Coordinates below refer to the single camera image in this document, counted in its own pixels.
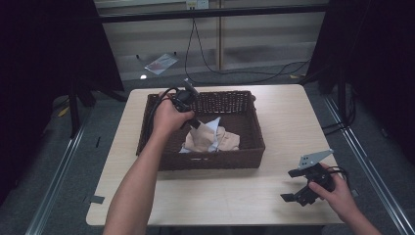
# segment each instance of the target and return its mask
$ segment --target light wood tabletop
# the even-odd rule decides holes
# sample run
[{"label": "light wood tabletop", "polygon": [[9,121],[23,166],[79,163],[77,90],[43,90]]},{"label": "light wood tabletop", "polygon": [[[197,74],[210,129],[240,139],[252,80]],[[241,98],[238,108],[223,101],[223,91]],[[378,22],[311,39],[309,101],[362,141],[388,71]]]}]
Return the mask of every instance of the light wood tabletop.
[{"label": "light wood tabletop", "polygon": [[[317,199],[302,207],[286,203],[280,194],[297,193],[304,177],[288,171],[300,157],[329,149],[320,124],[302,86],[258,85],[198,87],[198,91],[250,90],[265,142],[259,168],[160,171],[149,225],[320,225],[342,223],[327,202]],[[165,89],[138,89],[130,93],[95,195],[103,204],[91,204],[86,221],[104,225],[115,191],[136,160],[148,94]],[[322,161],[337,165],[333,156]]]}]

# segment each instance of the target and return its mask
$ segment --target cloth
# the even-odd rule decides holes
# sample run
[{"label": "cloth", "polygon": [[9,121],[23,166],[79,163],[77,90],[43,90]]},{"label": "cloth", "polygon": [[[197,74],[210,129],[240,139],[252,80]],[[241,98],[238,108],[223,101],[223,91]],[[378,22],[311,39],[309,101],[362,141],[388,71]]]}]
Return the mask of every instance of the cloth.
[{"label": "cloth", "polygon": [[240,136],[227,132],[219,121],[220,117],[206,124],[201,122],[197,129],[191,127],[180,153],[239,150]]}]

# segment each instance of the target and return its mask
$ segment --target basket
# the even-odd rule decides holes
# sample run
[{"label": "basket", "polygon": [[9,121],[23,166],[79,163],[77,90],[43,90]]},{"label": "basket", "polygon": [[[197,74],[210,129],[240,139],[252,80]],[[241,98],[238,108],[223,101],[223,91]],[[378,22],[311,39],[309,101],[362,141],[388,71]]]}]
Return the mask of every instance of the basket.
[{"label": "basket", "polygon": [[[157,94],[148,96],[137,155],[148,141],[143,136],[151,109],[158,99]],[[240,150],[180,154],[178,152],[190,131],[190,126],[186,124],[168,140],[159,170],[259,167],[265,144],[251,91],[201,92],[191,108],[195,117],[203,123],[221,117],[219,125],[225,127],[226,131],[240,135]]]}]

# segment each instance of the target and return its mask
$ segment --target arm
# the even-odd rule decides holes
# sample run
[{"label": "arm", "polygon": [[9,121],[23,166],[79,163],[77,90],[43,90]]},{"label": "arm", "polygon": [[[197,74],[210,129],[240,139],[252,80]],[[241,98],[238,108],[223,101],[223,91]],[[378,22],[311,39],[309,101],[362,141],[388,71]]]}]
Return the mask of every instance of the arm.
[{"label": "arm", "polygon": [[145,234],[164,146],[171,133],[193,115],[193,112],[177,112],[169,100],[161,102],[149,141],[125,174],[111,201],[104,234]]},{"label": "arm", "polygon": [[315,182],[310,182],[308,187],[321,198],[327,200],[330,207],[351,228],[354,234],[381,234],[359,210],[350,194],[346,182],[337,174],[332,174],[332,177],[336,185],[333,192],[327,191]]}]

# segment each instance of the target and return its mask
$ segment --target power outlet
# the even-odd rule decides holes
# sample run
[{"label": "power outlet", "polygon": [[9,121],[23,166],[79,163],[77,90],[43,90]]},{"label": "power outlet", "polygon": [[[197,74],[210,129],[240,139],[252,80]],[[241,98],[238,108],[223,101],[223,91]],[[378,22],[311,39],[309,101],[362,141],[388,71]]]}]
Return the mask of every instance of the power outlet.
[{"label": "power outlet", "polygon": [[197,0],[186,0],[186,9],[187,10],[198,9],[198,1]]},{"label": "power outlet", "polygon": [[196,9],[208,9],[208,0],[198,0],[198,7]]}]

